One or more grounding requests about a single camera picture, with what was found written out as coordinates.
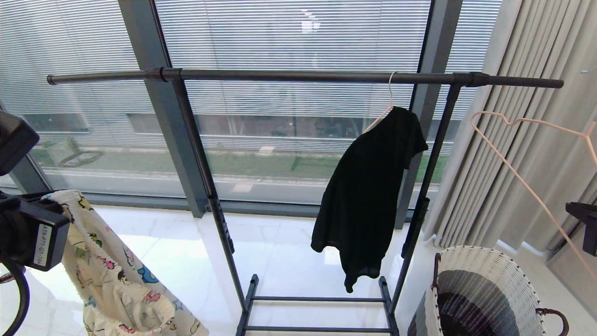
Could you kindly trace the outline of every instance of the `wicker basket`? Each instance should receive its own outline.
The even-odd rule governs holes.
[[[408,335],[545,335],[531,282],[510,257],[494,249],[456,246],[435,255],[433,283],[408,328]]]

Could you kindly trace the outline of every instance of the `marble floor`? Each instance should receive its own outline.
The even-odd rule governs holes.
[[[214,220],[207,215],[193,219],[189,212],[98,206],[96,210],[129,248],[164,283],[212,336],[234,335],[240,307],[232,285]],[[344,275],[335,249],[316,253],[309,247],[313,219],[228,214],[234,239],[234,258],[246,292],[257,273],[259,295],[379,297],[376,279],[362,277],[353,294],[344,290]],[[393,291],[402,264],[399,257],[406,231],[395,231],[382,264]],[[570,335],[594,335],[597,322],[544,266],[544,256],[524,246],[513,256],[533,282],[546,307],[568,316]],[[413,312],[429,286],[433,255],[429,242],[420,242],[398,304],[396,319],[405,335]],[[32,293],[27,319],[17,335],[86,335],[82,324],[82,301],[64,268],[49,272],[28,270]],[[18,305],[14,282],[0,285],[0,334]],[[255,303],[252,325],[385,327],[381,304],[370,303]],[[561,323],[547,318],[548,335],[557,335]],[[324,333],[328,336],[341,335]],[[248,332],[247,335],[312,335],[318,333]]]

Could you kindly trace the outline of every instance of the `grass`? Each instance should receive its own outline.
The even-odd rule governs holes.
[[[33,149],[31,155],[42,167],[57,167],[44,149]],[[339,155],[257,155],[235,152],[208,151],[211,171],[218,175],[260,176],[272,178],[328,179],[332,176]],[[440,183],[448,157],[439,157],[432,183]],[[423,181],[429,156],[424,155],[417,174]],[[133,172],[176,172],[167,153],[105,152],[99,160],[81,166],[85,169],[129,170]]]

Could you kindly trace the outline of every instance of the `black metal rack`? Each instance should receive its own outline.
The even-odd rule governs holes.
[[[361,332],[361,333],[387,333],[392,336],[398,336],[398,326],[396,324],[395,310],[398,304],[398,298],[404,286],[404,281],[413,257],[414,248],[417,243],[419,231],[423,225],[424,215],[429,205],[427,191],[431,183],[433,171],[437,163],[439,152],[448,128],[448,123],[452,116],[454,104],[458,99],[458,94],[463,86],[479,87],[483,85],[511,85],[526,87],[545,87],[560,88],[564,85],[561,80],[550,80],[541,78],[521,78],[521,77],[501,77],[490,76],[481,72],[463,72],[454,74],[411,74],[394,73],[392,83],[400,84],[448,84],[450,89],[446,99],[444,112],[439,123],[438,132],[433,143],[433,149],[429,157],[429,163],[425,170],[423,183],[418,195],[417,203],[414,209],[413,218],[408,228],[407,237],[402,247],[402,257],[404,262],[400,270],[398,282],[393,296],[387,287],[387,281],[382,276],[379,279],[381,292],[380,298],[325,298],[325,297],[268,297],[258,296],[257,285],[259,277],[253,274],[246,297],[243,295],[241,283],[232,256],[234,247],[232,239],[228,232],[224,213],[220,206],[216,186],[208,165],[207,156],[201,142],[201,137],[193,111],[190,107],[187,90],[184,86],[184,80],[220,80],[220,81],[302,81],[302,82],[344,82],[344,83],[387,83],[390,73],[386,72],[329,72],[329,71],[235,71],[235,70],[191,70],[180,68],[157,68],[146,71],[121,71],[104,72],[96,74],[64,75],[47,77],[48,83],[52,85],[62,83],[80,83],[91,81],[118,81],[118,80],[152,80],[152,81],[172,81],[176,89],[178,102],[183,111],[183,119],[187,132],[189,132],[193,143],[193,151],[196,163],[201,168],[202,181],[207,191],[209,206],[212,210],[216,226],[226,255],[228,267],[234,282],[236,294],[238,296],[242,313],[236,331],[236,336],[243,336],[247,331],[305,331],[305,332]],[[251,309],[255,301],[313,301],[313,302],[352,302],[352,303],[383,303],[387,319],[387,328],[323,328],[308,326],[251,326],[249,318]]]

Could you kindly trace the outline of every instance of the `pink hanger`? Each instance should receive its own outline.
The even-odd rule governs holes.
[[[369,132],[373,127],[375,127],[383,119],[383,117],[385,117],[386,114],[388,114],[394,108],[392,103],[392,77],[395,73],[397,73],[397,71],[392,72],[390,79],[387,81],[387,87],[390,90],[390,104],[387,106],[386,110],[379,115],[379,117],[377,117],[369,126],[367,126],[365,133]]]
[[[547,213],[547,215],[549,216],[549,218],[552,220],[553,224],[556,226],[556,228],[558,228],[558,231],[562,234],[562,236],[568,242],[568,244],[570,245],[570,247],[572,248],[572,250],[574,251],[574,253],[576,254],[576,256],[583,263],[583,266],[586,268],[587,271],[589,271],[589,273],[593,277],[593,280],[595,280],[597,282],[597,275],[591,269],[591,267],[589,266],[589,264],[587,263],[587,261],[583,258],[582,253],[574,245],[574,243],[572,242],[572,240],[570,239],[570,237],[568,236],[568,234],[566,233],[566,231],[564,231],[564,229],[562,228],[562,226],[560,225],[560,223],[558,223],[556,221],[556,218],[553,216],[552,212],[547,208],[547,206],[545,205],[545,203],[541,200],[541,198],[537,195],[537,193],[535,193],[533,191],[533,189],[524,181],[524,179],[518,174],[518,172],[516,171],[516,169],[514,169],[514,167],[512,167],[512,165],[506,160],[506,158],[504,157],[504,155],[502,155],[500,153],[500,151],[493,145],[493,143],[491,143],[491,141],[489,139],[487,139],[487,137],[481,132],[481,130],[479,130],[477,128],[477,125],[476,125],[477,122],[476,122],[475,119],[478,120],[479,118],[475,118],[475,117],[480,116],[481,114],[488,114],[488,115],[499,116],[499,117],[501,117],[501,119],[508,126],[514,126],[515,124],[518,124],[518,123],[520,123],[522,121],[527,121],[529,123],[537,123],[537,124],[542,124],[542,125],[546,125],[546,126],[549,126],[549,127],[553,127],[554,129],[557,129],[557,130],[560,130],[560,131],[564,131],[566,133],[570,133],[570,134],[572,134],[574,136],[581,137],[581,138],[584,139],[585,143],[589,147],[589,151],[591,153],[591,157],[593,158],[593,163],[595,164],[595,167],[597,167],[597,155],[595,155],[595,149],[593,149],[593,143],[591,142],[591,139],[590,139],[589,135],[591,134],[591,132],[595,128],[595,125],[597,124],[597,122],[595,122],[595,121],[591,122],[589,124],[589,127],[587,128],[587,130],[584,133],[580,133],[580,132],[577,132],[577,131],[574,131],[574,130],[571,130],[571,129],[567,129],[565,127],[561,127],[561,126],[558,126],[558,125],[554,125],[552,123],[548,123],[547,121],[543,121],[543,120],[535,120],[535,119],[529,119],[529,118],[518,118],[515,121],[509,121],[503,114],[496,113],[496,112],[481,111],[481,112],[477,112],[477,113],[473,114],[472,117],[470,118],[470,124],[475,128],[475,132],[479,133],[479,135],[491,147],[491,149],[494,152],[496,152],[497,156],[500,157],[500,159],[508,167],[508,169],[510,169],[510,171],[512,173],[514,173],[514,175],[516,176],[516,178],[524,185],[524,187],[529,191],[529,193],[531,193],[531,195],[533,195],[533,197],[537,200],[537,202],[539,202],[539,205],[541,205],[541,207],[543,208],[543,210],[545,210],[545,212]]]

